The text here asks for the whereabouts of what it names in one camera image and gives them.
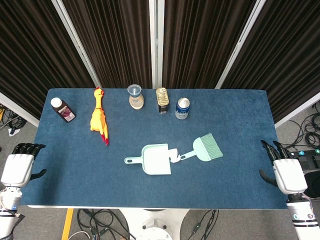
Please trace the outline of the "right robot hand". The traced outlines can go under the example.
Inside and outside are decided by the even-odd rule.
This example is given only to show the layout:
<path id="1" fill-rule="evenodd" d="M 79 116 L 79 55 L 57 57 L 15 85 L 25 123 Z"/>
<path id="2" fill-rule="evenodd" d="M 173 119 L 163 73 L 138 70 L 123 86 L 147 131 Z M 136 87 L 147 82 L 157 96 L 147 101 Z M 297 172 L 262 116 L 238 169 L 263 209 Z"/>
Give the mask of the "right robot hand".
<path id="1" fill-rule="evenodd" d="M 273 141 L 275 146 L 265 140 L 260 141 L 270 159 L 275 178 L 267 176 L 260 169 L 260 177 L 268 184 L 279 188 L 285 195 L 301 195 L 307 188 L 307 182 L 300 162 L 283 145 Z"/>

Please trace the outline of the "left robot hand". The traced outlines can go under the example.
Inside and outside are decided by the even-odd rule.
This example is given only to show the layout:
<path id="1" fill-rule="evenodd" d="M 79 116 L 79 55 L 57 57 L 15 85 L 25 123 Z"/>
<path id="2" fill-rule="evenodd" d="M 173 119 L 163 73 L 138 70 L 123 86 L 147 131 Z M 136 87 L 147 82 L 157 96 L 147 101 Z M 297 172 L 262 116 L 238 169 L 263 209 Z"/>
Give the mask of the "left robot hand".
<path id="1" fill-rule="evenodd" d="M 5 187 L 22 188 L 30 181 L 41 178 L 46 172 L 32 173 L 33 165 L 41 149 L 46 146 L 37 143 L 19 143 L 8 155 L 0 182 Z"/>

